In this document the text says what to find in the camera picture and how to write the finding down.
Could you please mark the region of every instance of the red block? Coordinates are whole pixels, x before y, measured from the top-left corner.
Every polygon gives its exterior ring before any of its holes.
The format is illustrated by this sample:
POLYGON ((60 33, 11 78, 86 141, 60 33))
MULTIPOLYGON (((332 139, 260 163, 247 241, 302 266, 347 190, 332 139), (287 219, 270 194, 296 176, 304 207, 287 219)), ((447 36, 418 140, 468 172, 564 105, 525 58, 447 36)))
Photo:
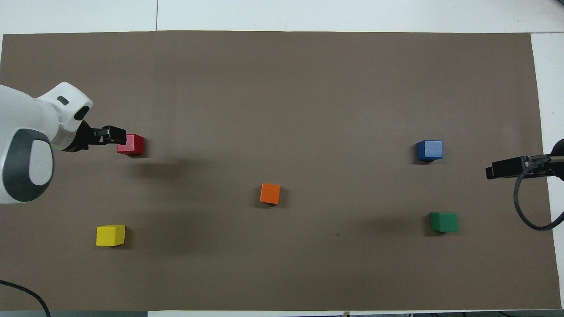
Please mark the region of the red block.
POLYGON ((127 143, 123 146, 117 145, 117 152, 129 156, 143 154, 143 137, 136 134, 127 135, 127 143))

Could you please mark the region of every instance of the blue block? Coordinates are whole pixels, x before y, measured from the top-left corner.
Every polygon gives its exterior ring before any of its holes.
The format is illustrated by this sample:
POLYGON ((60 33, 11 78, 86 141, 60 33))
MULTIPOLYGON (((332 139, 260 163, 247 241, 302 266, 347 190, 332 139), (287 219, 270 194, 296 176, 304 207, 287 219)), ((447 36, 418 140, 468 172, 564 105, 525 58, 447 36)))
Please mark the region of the blue block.
POLYGON ((417 144, 417 159, 420 161, 434 161, 443 158, 443 141, 424 140, 417 144))

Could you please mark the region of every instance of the green block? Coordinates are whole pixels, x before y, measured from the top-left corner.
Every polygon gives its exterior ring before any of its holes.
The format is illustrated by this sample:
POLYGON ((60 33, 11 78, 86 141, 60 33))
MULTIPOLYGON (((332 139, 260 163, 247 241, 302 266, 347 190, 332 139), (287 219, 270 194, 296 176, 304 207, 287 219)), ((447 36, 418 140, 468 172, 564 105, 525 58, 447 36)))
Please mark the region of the green block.
POLYGON ((455 213, 431 213, 431 229, 438 232, 458 232, 458 216, 455 213))

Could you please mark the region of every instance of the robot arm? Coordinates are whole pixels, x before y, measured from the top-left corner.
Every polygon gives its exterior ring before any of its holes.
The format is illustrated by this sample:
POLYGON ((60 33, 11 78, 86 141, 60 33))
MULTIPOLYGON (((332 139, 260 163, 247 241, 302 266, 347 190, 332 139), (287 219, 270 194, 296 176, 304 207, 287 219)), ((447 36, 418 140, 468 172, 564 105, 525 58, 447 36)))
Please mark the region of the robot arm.
POLYGON ((493 162, 491 167, 486 168, 487 179, 517 177, 515 187, 513 188, 515 210, 526 225, 537 231, 551 230, 564 222, 564 212, 553 222, 545 226, 533 224, 521 210, 519 188, 521 181, 525 178, 548 176, 557 176, 564 180, 564 139, 554 145, 550 154, 509 158, 493 162))
POLYGON ((123 129, 92 129, 83 120, 91 108, 92 101, 67 82, 35 99, 0 85, 0 204, 32 201, 45 191, 53 174, 52 150, 126 143, 123 129))

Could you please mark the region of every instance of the white table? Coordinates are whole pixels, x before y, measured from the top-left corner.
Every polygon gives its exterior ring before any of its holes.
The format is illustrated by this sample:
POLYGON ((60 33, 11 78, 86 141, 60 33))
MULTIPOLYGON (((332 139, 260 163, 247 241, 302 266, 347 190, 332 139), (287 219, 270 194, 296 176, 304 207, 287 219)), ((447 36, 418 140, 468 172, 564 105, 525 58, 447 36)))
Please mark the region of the white table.
MULTIPOLYGON (((544 153, 564 138, 564 5, 556 0, 0 1, 0 34, 154 30, 532 33, 544 153)), ((547 181, 555 219, 564 210, 564 182, 555 177, 547 181)), ((564 225, 554 230, 554 246, 562 294, 564 225)), ((149 315, 249 317, 343 312, 162 311, 149 315)))

